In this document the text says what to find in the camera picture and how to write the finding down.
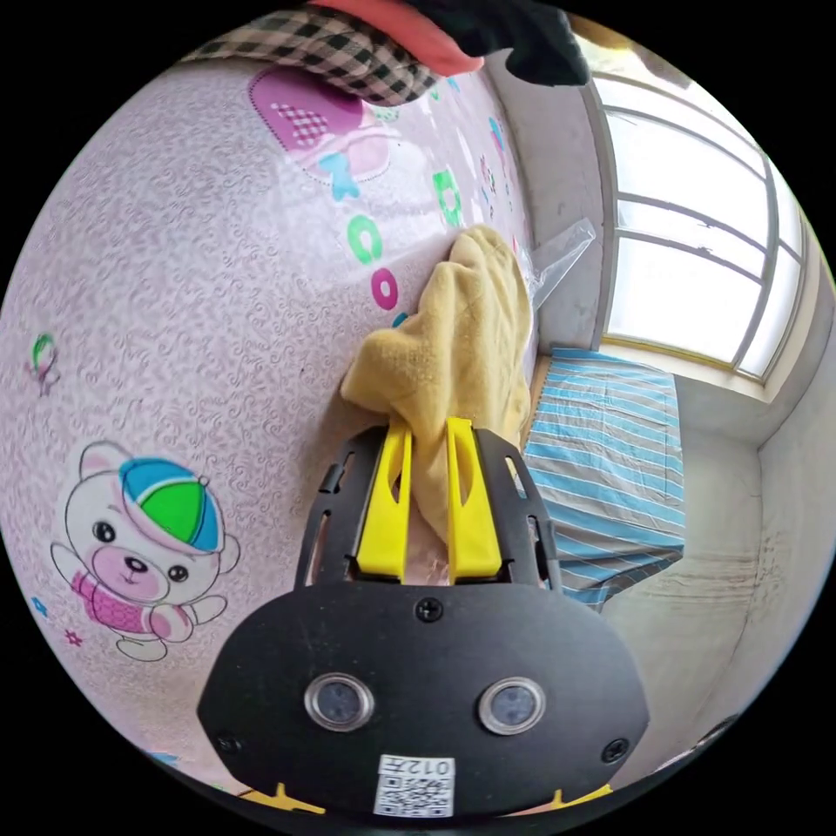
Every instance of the blue striped blanket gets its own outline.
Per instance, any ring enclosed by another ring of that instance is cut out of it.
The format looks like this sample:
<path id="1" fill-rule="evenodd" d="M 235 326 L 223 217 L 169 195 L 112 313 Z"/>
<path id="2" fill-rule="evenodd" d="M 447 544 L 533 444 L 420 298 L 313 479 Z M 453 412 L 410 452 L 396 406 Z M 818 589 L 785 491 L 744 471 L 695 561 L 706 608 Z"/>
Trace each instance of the blue striped blanket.
<path id="1" fill-rule="evenodd" d="M 564 594 L 600 610 L 682 557 L 671 374 L 554 348 L 524 456 L 555 526 Z"/>

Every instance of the yellow cloth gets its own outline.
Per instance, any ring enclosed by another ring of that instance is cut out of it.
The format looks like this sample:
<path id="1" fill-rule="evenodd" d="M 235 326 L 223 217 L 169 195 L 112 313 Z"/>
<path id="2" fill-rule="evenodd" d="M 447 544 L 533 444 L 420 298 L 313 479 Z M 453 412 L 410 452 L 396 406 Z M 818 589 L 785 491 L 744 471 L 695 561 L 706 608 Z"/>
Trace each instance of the yellow cloth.
<path id="1" fill-rule="evenodd" d="M 531 305 L 511 249 L 474 226 L 437 265 L 418 312 L 371 333 L 341 394 L 371 412 L 399 415 L 412 429 L 412 491 L 418 510 L 447 542 L 446 422 L 469 418 L 520 443 L 530 409 L 523 354 Z"/>

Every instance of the window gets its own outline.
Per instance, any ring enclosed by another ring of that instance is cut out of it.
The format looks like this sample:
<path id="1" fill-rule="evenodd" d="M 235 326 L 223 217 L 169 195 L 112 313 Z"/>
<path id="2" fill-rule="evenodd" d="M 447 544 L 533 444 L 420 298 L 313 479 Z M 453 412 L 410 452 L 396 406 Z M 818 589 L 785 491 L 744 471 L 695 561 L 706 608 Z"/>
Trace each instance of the window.
<path id="1" fill-rule="evenodd" d="M 603 64 L 586 46 L 615 161 L 615 285 L 604 339 L 764 381 L 800 293 L 795 198 L 698 85 L 666 84 L 629 53 L 635 62 L 614 68 L 611 54 Z"/>

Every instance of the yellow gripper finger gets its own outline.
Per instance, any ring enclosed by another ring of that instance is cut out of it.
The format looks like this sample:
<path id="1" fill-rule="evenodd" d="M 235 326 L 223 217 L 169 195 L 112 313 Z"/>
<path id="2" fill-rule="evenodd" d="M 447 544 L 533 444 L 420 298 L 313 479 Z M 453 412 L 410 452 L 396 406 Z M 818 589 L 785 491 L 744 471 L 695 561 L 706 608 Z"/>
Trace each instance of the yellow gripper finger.
<path id="1" fill-rule="evenodd" d="M 447 464 L 450 583 L 495 577 L 502 568 L 502 555 L 476 438 L 467 419 L 447 419 Z"/>
<path id="2" fill-rule="evenodd" d="M 401 484 L 395 492 L 395 484 Z M 407 568 L 409 491 L 412 482 L 412 432 L 402 421 L 389 424 L 374 474 L 366 524 L 357 552 L 363 575 L 397 578 Z"/>

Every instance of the cartoon bear sticker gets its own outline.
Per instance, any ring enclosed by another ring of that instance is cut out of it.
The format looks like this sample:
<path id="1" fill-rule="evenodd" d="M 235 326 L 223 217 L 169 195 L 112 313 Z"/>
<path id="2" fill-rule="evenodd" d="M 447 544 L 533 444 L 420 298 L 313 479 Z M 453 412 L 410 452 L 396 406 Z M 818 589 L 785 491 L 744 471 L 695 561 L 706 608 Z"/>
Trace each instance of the cartoon bear sticker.
<path id="1" fill-rule="evenodd" d="M 208 480 L 174 462 L 95 442 L 78 475 L 64 512 L 70 548 L 53 543 L 52 561 L 120 651 L 159 661 L 226 608 L 207 593 L 238 563 L 238 541 Z"/>

